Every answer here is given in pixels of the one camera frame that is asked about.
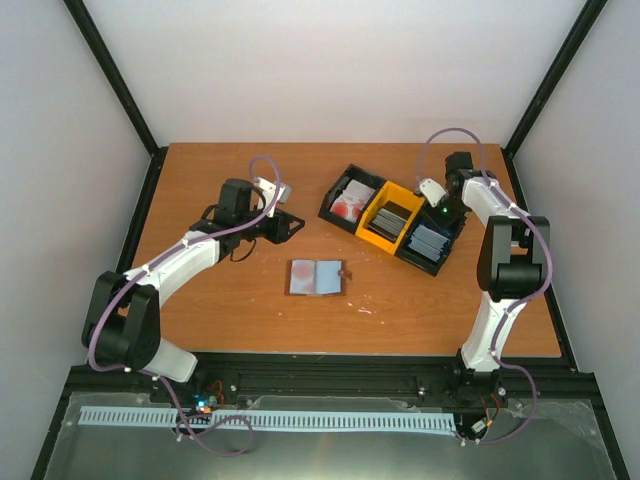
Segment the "red white credit card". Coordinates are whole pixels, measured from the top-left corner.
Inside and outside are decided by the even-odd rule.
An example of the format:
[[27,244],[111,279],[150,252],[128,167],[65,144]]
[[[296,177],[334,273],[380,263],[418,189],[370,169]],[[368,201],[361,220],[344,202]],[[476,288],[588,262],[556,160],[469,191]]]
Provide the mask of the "red white credit card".
[[291,263],[289,292],[294,295],[309,295],[315,291],[315,262],[296,259]]

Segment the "brown leather card holder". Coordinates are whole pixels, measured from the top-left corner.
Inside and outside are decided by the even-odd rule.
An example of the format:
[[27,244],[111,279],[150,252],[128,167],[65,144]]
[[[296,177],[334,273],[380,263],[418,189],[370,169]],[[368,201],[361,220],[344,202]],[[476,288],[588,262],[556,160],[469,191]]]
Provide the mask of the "brown leather card holder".
[[294,295],[289,292],[290,270],[288,262],[284,293],[289,296],[339,296],[346,293],[346,285],[352,280],[352,272],[344,260],[312,260],[315,262],[315,291],[309,295]]

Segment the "yellow bin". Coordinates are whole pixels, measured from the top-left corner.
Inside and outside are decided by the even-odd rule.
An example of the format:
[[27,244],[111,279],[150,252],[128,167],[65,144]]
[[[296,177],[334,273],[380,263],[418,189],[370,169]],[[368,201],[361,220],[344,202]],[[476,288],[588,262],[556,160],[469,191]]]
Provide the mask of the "yellow bin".
[[363,210],[355,235],[394,255],[425,199],[386,181]]

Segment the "black bin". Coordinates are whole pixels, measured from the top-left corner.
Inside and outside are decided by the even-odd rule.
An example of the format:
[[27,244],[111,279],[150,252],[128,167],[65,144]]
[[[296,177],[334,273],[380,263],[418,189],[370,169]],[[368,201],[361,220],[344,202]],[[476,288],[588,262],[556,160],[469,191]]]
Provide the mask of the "black bin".
[[325,194],[318,216],[355,234],[366,208],[385,183],[384,178],[351,164]]
[[466,217],[462,216],[438,226],[426,212],[419,212],[409,225],[395,256],[436,276],[448,259],[465,223]]

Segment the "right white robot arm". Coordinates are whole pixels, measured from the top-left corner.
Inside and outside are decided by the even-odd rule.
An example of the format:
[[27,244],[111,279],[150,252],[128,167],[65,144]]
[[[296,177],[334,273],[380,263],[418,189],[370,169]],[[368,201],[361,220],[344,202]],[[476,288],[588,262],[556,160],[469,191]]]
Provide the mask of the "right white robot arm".
[[484,226],[476,268],[482,299],[460,357],[467,371],[490,374],[504,366],[501,355],[518,315],[550,285],[550,225],[519,208],[495,176],[473,166],[469,152],[446,158],[445,180],[419,183],[435,231],[453,235],[469,212]]

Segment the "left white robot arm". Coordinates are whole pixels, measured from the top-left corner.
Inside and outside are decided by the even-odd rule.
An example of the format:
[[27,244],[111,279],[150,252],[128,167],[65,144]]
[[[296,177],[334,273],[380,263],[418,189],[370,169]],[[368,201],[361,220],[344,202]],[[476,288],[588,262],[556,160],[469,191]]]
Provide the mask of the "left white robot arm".
[[165,377],[184,401],[201,400],[208,378],[196,369],[194,354],[163,339],[160,309],[196,275],[231,258],[241,242],[288,241],[304,225],[278,207],[290,192],[288,185],[261,177],[229,179],[218,202],[174,246],[138,268],[100,275],[82,333],[90,366]]

